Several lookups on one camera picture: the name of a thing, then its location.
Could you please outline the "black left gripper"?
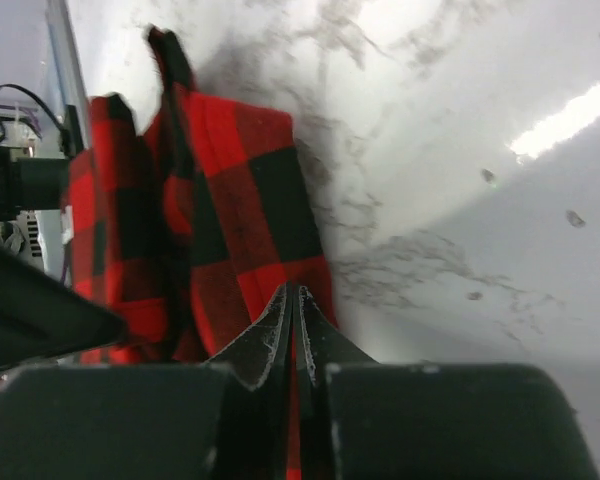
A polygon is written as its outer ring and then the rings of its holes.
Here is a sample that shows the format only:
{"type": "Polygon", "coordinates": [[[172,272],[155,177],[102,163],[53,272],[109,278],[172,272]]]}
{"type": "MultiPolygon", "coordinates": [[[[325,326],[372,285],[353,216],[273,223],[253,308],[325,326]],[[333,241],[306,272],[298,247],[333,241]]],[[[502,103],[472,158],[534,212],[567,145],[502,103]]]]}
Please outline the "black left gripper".
{"type": "MultiPolygon", "coordinates": [[[[0,220],[58,210],[69,158],[0,146],[0,220]]],[[[0,247],[0,373],[117,343],[125,322],[0,247]]]]}

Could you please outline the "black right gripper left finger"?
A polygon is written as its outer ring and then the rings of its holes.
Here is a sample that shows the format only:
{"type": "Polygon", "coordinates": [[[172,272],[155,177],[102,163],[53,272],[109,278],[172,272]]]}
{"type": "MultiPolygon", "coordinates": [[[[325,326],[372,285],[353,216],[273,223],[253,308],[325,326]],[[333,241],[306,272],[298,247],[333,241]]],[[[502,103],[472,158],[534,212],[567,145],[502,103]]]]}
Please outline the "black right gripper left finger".
{"type": "Polygon", "coordinates": [[[282,479],[291,288],[207,362],[34,367],[0,388],[0,479],[282,479]]]}

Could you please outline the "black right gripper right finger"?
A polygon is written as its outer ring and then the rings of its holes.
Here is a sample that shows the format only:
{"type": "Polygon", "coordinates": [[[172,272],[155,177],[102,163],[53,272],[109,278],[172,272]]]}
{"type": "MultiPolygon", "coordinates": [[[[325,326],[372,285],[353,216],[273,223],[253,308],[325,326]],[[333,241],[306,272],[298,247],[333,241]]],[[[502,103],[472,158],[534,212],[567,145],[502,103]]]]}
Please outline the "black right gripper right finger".
{"type": "Polygon", "coordinates": [[[294,292],[306,479],[595,479],[562,390],[524,364],[381,364],[294,292]]]}

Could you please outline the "red black plaid shirt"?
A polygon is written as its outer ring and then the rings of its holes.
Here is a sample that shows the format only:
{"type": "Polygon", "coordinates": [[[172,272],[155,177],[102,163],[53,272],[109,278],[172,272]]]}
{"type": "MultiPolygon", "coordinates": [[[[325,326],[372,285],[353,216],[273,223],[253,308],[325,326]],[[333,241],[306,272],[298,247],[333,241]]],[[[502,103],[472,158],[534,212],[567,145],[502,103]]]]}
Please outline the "red black plaid shirt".
{"type": "Polygon", "coordinates": [[[117,94],[90,105],[92,145],[71,163],[74,290],[121,318],[117,343],[86,367],[207,362],[291,288],[286,475],[300,451],[294,292],[306,288],[331,325],[332,278],[289,114],[201,93],[177,36],[146,34],[160,108],[138,133],[117,94]]]}

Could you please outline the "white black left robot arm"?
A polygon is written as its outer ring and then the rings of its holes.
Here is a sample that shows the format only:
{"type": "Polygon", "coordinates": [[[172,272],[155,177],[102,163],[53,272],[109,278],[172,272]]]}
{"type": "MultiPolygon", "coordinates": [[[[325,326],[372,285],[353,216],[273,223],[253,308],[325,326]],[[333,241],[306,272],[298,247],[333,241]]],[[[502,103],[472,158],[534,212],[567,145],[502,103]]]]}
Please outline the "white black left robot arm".
{"type": "Polygon", "coordinates": [[[118,317],[45,270],[36,214],[59,207],[68,166],[0,146],[0,373],[108,346],[124,332],[118,317]]]}

